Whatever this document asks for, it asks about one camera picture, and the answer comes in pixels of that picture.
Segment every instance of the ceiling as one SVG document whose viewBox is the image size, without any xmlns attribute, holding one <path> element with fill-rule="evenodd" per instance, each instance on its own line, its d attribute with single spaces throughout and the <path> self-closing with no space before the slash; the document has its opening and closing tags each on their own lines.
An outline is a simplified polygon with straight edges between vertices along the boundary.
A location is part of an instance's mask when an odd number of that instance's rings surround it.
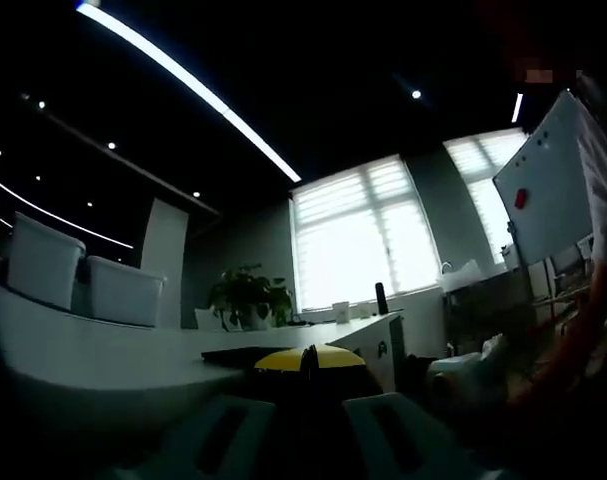
<svg viewBox="0 0 607 480">
<path fill-rule="evenodd" d="M 188 195 L 198 191 L 226 215 L 285 198 L 294 187 L 154 61 L 72 4 L 48 3 L 0 6 L 0 177 L 6 184 L 124 242 L 134 241 L 156 195 L 189 210 L 198 228 L 216 216 L 122 167 L 100 148 L 107 142 Z M 516 93 L 523 91 L 465 2 L 448 5 L 447 14 L 440 4 L 385 11 L 252 4 L 244 11 L 213 3 L 105 0 L 101 8 L 199 78 L 303 183 L 509 127 Z M 411 96 L 415 89 L 422 92 L 418 100 Z M 553 89 L 527 90 L 519 123 L 531 129 L 554 95 Z M 46 102 L 43 111 L 39 101 Z M 39 172 L 47 180 L 35 181 Z"/>
</svg>

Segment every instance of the ceiling light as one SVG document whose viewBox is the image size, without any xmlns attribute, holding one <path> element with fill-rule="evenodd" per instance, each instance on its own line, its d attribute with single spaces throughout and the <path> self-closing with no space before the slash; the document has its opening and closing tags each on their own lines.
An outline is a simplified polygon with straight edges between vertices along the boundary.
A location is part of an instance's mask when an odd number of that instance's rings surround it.
<svg viewBox="0 0 607 480">
<path fill-rule="evenodd" d="M 268 157 L 278 168 L 281 169 L 293 182 L 301 181 L 296 172 L 283 160 L 258 134 L 250 128 L 243 120 L 234 113 L 219 97 L 217 97 L 209 88 L 201 83 L 194 75 L 179 65 L 169 55 L 163 52 L 152 42 L 144 38 L 139 33 L 132 30 L 124 23 L 118 21 L 111 15 L 103 12 L 99 8 L 82 3 L 77 10 L 88 18 L 100 23 L 105 28 L 116 33 L 118 36 L 127 40 L 136 48 L 145 53 L 152 60 L 157 62 L 168 72 L 183 82 L 190 90 L 201 97 L 214 110 L 223 115 L 225 119 L 235 126 L 243 135 L 247 137 L 266 157 Z"/>
<path fill-rule="evenodd" d="M 132 245 L 128 245 L 127 243 L 119 242 L 118 240 L 114 240 L 113 238 L 106 237 L 104 235 L 101 235 L 100 233 L 93 232 L 92 230 L 88 230 L 87 228 L 83 228 L 83 227 L 81 227 L 81 226 L 79 226 L 79 225 L 77 225 L 75 223 L 70 222 L 69 220 L 65 220 L 64 218 L 61 218 L 61 217 L 59 217 L 57 215 L 54 215 L 53 213 L 50 213 L 47 210 L 42 209 L 41 207 L 37 207 L 32 202 L 28 202 L 27 200 L 25 200 L 20 195 L 14 193 L 12 190 L 10 190 L 9 188 L 7 188 L 1 182 L 0 182 L 0 188 L 2 188 L 3 190 L 5 190 L 7 193 L 9 193 L 10 195 L 12 195 L 17 200 L 20 200 L 21 202 L 25 203 L 26 205 L 32 207 L 33 209 L 38 210 L 39 212 L 44 213 L 45 215 L 48 215 L 48 216 L 50 216 L 50 217 L 58 220 L 59 222 L 63 222 L 66 225 L 69 225 L 70 227 L 78 228 L 79 230 L 81 230 L 81 231 L 83 231 L 85 233 L 89 233 L 90 235 L 94 235 L 95 237 L 102 238 L 103 240 L 107 240 L 108 242 L 116 243 L 117 245 L 120 245 L 120 246 L 125 247 L 125 248 L 130 248 L 130 249 L 134 248 Z"/>
<path fill-rule="evenodd" d="M 514 105 L 514 113 L 512 114 L 512 123 L 516 123 L 519 118 L 519 110 L 521 110 L 521 102 L 523 101 L 523 94 L 519 93 L 516 95 L 516 104 Z"/>
</svg>

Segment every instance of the window blind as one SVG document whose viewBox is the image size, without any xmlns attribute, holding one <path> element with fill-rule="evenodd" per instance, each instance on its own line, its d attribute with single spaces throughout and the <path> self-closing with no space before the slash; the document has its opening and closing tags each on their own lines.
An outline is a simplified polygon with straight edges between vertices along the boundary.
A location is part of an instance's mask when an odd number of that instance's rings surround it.
<svg viewBox="0 0 607 480">
<path fill-rule="evenodd" d="M 302 310 L 436 283 L 439 262 L 405 164 L 388 157 L 294 191 L 297 300 Z"/>
<path fill-rule="evenodd" d="M 503 262 L 501 248 L 512 243 L 512 236 L 507 231 L 507 211 L 492 177 L 512 159 L 525 140 L 525 133 L 513 128 L 444 143 L 467 185 L 496 264 Z"/>
</svg>

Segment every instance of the person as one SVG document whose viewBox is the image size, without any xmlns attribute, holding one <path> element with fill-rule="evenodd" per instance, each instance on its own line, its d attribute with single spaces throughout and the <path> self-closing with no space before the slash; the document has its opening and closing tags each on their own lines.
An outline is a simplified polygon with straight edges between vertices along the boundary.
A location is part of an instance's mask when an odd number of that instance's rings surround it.
<svg viewBox="0 0 607 480">
<path fill-rule="evenodd" d="M 567 9 L 552 9 L 546 16 L 538 3 L 477 0 L 476 5 L 498 35 L 516 80 L 571 86 L 578 100 L 577 142 L 593 223 L 595 269 L 589 301 L 558 351 L 531 389 L 512 402 L 541 407 L 585 369 L 607 319 L 607 15 L 591 5 L 580 9 L 580 22 L 572 22 L 563 18 Z"/>
</svg>

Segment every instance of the potted plant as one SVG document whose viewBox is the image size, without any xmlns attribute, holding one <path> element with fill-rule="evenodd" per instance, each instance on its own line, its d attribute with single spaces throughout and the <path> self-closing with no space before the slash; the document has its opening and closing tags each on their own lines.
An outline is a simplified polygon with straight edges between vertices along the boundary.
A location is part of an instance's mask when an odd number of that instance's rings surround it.
<svg viewBox="0 0 607 480">
<path fill-rule="evenodd" d="M 270 280 L 255 276 L 261 264 L 243 265 L 223 273 L 210 291 L 209 305 L 227 330 L 227 320 L 244 329 L 267 328 L 271 316 L 274 326 L 285 325 L 292 310 L 292 294 L 283 285 L 284 278 Z"/>
</svg>

